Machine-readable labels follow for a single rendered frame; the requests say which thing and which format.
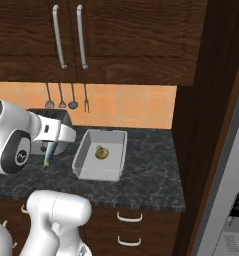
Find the grey-green fish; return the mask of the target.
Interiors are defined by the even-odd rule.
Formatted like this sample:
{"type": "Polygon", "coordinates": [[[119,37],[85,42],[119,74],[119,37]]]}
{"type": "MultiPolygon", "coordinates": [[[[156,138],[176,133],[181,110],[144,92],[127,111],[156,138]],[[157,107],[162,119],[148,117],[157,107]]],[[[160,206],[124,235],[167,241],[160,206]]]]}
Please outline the grey-green fish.
{"type": "Polygon", "coordinates": [[[55,148],[56,148],[56,143],[55,142],[49,142],[48,143],[45,158],[44,158],[43,167],[48,167],[50,165],[50,161],[51,161],[52,156],[54,154],[55,148]]]}

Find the dark wood cupboard door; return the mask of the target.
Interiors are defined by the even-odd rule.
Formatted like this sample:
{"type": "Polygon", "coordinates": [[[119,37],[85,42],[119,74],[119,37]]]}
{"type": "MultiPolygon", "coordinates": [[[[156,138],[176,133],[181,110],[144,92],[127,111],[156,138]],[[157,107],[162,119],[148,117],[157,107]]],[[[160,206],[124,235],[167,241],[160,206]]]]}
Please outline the dark wood cupboard door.
{"type": "Polygon", "coordinates": [[[90,84],[194,83],[208,0],[69,0],[77,79],[90,84]],[[81,4],[88,69],[81,65],[81,4]]]}
{"type": "Polygon", "coordinates": [[[74,79],[68,0],[0,0],[0,81],[74,79]],[[53,27],[56,4],[65,70],[60,67],[53,27]]]}

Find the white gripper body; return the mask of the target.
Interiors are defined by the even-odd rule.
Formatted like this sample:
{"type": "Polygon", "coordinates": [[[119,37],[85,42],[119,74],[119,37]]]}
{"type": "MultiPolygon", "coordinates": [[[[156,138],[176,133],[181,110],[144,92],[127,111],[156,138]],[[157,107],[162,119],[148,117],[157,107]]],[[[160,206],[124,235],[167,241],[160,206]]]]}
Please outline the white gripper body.
{"type": "Polygon", "coordinates": [[[59,123],[58,140],[73,143],[76,140],[76,131],[63,123],[59,123]]]}

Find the yellow-brown onion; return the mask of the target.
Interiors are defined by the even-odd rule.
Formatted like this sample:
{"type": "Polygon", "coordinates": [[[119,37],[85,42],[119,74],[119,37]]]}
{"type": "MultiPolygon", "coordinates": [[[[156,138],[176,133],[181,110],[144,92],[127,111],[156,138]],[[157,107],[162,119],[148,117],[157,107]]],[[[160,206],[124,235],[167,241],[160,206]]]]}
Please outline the yellow-brown onion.
{"type": "Polygon", "coordinates": [[[103,160],[107,158],[109,155],[109,150],[105,147],[102,146],[97,146],[96,147],[96,152],[95,152],[95,157],[99,160],[103,160]]]}

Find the hanging grey turner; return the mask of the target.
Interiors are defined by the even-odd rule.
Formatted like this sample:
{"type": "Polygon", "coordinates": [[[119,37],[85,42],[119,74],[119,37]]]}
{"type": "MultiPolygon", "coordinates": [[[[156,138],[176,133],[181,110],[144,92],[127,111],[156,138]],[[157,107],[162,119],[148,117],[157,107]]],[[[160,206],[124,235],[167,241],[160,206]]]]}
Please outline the hanging grey turner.
{"type": "Polygon", "coordinates": [[[59,94],[60,94],[60,103],[58,105],[59,108],[66,108],[66,103],[64,102],[63,99],[63,94],[62,94],[62,87],[61,87],[61,83],[58,83],[58,88],[59,88],[59,94]]]}

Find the dark wood drawer front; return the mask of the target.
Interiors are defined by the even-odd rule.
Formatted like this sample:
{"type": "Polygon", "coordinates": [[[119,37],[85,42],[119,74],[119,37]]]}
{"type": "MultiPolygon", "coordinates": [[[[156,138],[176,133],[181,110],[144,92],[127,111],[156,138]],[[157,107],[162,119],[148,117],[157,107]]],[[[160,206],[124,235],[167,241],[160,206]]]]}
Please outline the dark wood drawer front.
{"type": "Polygon", "coordinates": [[[92,215],[88,223],[85,225],[86,234],[95,231],[121,231],[144,233],[154,231],[162,233],[163,231],[175,232],[178,227],[180,215],[178,213],[136,210],[127,208],[92,208],[92,215]],[[126,223],[117,219],[117,212],[128,218],[138,218],[143,214],[143,220],[139,223],[126,223]]]}
{"type": "Polygon", "coordinates": [[[133,233],[121,231],[95,231],[86,234],[86,243],[93,256],[172,256],[174,241],[162,234],[133,233]],[[125,247],[117,242],[117,236],[126,242],[137,242],[142,239],[138,247],[125,247]]]}

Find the hanging grey meat fork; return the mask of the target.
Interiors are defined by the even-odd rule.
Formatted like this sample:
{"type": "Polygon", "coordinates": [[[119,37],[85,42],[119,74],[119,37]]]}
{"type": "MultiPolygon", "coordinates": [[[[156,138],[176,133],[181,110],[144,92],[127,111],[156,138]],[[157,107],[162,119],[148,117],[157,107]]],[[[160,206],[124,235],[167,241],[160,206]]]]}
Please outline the hanging grey meat fork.
{"type": "Polygon", "coordinates": [[[89,100],[88,100],[88,95],[87,95],[87,86],[86,86],[86,84],[83,84],[83,86],[84,86],[84,97],[85,97],[85,99],[84,99],[84,111],[89,113],[90,108],[89,108],[89,100]]]}

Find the grey tupperware container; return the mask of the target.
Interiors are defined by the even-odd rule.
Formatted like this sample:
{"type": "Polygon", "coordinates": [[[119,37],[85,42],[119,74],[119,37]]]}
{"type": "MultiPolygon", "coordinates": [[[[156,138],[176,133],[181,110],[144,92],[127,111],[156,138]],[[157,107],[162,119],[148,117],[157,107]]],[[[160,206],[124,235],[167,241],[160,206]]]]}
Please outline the grey tupperware container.
{"type": "Polygon", "coordinates": [[[72,162],[73,173],[82,180],[119,181],[125,164],[127,139],[126,131],[87,130],[72,162]],[[107,158],[95,157],[97,146],[109,150],[107,158]]]}

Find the hanging grey ladle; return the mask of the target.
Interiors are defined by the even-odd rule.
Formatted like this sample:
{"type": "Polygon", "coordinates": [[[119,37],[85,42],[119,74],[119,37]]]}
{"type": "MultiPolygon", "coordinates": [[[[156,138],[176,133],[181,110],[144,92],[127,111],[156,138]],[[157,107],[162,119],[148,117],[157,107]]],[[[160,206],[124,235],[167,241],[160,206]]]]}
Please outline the hanging grey ladle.
{"type": "Polygon", "coordinates": [[[78,102],[75,99],[74,85],[71,85],[71,94],[72,94],[72,101],[68,103],[68,107],[70,109],[76,109],[78,107],[78,102]]]}

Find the hanging slotted spatula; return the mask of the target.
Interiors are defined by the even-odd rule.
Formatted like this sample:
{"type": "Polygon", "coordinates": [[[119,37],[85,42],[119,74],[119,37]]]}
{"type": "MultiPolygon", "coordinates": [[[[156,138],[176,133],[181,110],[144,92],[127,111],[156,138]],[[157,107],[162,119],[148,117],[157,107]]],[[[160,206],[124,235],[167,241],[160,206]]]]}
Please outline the hanging slotted spatula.
{"type": "Polygon", "coordinates": [[[49,85],[48,84],[46,84],[46,90],[47,90],[47,94],[48,94],[48,100],[45,103],[45,107],[47,109],[53,109],[55,107],[55,103],[51,99],[51,95],[50,95],[50,90],[49,90],[49,85]]]}

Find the silver and black toaster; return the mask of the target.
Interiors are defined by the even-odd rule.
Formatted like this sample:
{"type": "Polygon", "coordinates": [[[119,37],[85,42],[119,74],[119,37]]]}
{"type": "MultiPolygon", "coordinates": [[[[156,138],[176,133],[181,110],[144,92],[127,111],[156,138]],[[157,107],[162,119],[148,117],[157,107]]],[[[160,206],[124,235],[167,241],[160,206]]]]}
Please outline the silver and black toaster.
{"type": "MultiPolygon", "coordinates": [[[[37,115],[41,115],[47,118],[58,119],[62,124],[72,126],[72,122],[70,119],[70,115],[65,109],[42,109],[42,108],[30,108],[30,112],[33,112],[37,115]]],[[[47,142],[44,141],[36,141],[31,144],[31,154],[32,155],[45,155],[47,149],[47,142]]],[[[63,153],[69,146],[68,142],[59,142],[56,150],[54,152],[55,155],[60,155],[63,153]]]]}

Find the dark wood tall cabinet panel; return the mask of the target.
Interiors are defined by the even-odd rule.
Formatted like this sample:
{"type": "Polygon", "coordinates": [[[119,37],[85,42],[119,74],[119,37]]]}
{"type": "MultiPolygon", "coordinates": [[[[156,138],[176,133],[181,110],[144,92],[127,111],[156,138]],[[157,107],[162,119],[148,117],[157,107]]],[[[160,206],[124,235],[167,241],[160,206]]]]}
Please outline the dark wood tall cabinet panel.
{"type": "Polygon", "coordinates": [[[186,211],[172,256],[191,256],[239,95],[239,0],[208,0],[194,85],[177,89],[172,133],[186,211]]]}

